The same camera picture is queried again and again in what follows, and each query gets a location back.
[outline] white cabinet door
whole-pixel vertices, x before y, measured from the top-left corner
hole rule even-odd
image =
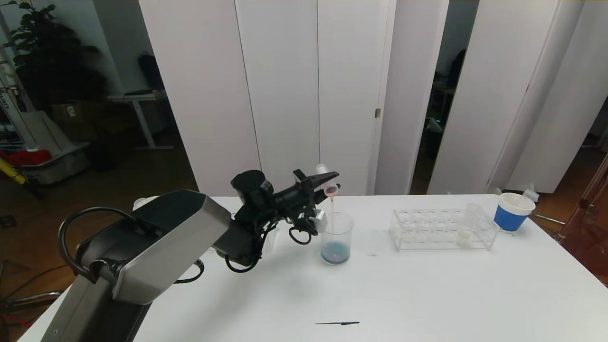
[[[376,195],[409,193],[447,5],[448,0],[397,2]]]
[[[480,1],[429,194],[485,192],[557,4]]]
[[[395,0],[318,2],[320,156],[343,195],[373,192],[394,19]]]
[[[261,168],[278,191],[319,163],[317,1],[236,6]]]
[[[199,190],[234,196],[230,180],[260,168],[235,4],[139,4]]]
[[[608,95],[608,4],[586,1],[572,40],[507,189],[552,193]]]

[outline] paper cup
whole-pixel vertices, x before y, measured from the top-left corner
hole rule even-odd
[[[496,222],[504,231],[514,232],[536,208],[536,204],[528,197],[506,192],[500,195],[498,207],[494,214]]]

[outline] white table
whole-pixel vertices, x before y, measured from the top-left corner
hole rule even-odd
[[[164,91],[159,92],[151,92],[148,94],[138,94],[138,95],[112,95],[108,96],[108,100],[114,102],[130,102],[133,105],[133,109],[135,109],[135,113],[137,114],[137,120],[139,120],[139,125],[142,127],[143,135],[146,137],[146,141],[148,142],[148,147],[145,147],[147,150],[166,150],[171,149],[173,146],[157,146],[154,142],[154,138],[152,137],[152,133],[150,132],[150,128],[148,126],[148,122],[146,121],[145,116],[143,115],[142,106],[139,104],[140,101],[157,101],[161,99],[167,98],[167,94]]]
[[[216,200],[233,212],[240,206],[236,197]],[[203,277],[161,295],[135,341],[607,341],[608,290],[529,219],[516,235],[501,232],[491,251],[398,253],[390,243],[393,208],[475,202],[493,215],[497,201],[338,197],[336,211],[355,220],[346,264],[325,265],[320,239],[300,246],[285,228],[249,273],[205,253]],[[60,301],[20,341],[39,341]],[[361,323],[315,325],[335,321]]]

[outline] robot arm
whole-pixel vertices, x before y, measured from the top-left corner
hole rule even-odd
[[[306,177],[294,171],[295,185],[274,193],[261,171],[250,170],[231,182],[243,203],[234,219],[210,197],[179,190],[158,197],[132,215],[93,207],[73,214],[61,225],[58,245],[77,274],[47,329],[43,341],[132,341],[151,303],[178,281],[198,258],[214,247],[227,266],[242,273],[262,257],[268,232],[281,220],[290,229],[316,236],[324,231],[325,213],[316,205],[326,199],[321,184],[337,172]],[[113,211],[123,218],[82,242],[74,258],[67,252],[67,227],[94,211]],[[231,262],[247,268],[236,269]]]

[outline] doorway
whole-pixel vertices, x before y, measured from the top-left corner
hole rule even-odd
[[[566,222],[589,182],[600,168],[608,153],[608,99],[600,109],[591,129],[583,140],[580,149],[568,170],[560,180],[552,194],[542,194],[536,206],[535,213],[555,220]],[[559,232],[562,225],[555,222],[534,218],[545,231],[550,234]]]
[[[447,8],[424,130],[410,188],[412,195],[427,193],[478,6],[478,0],[451,0]]]

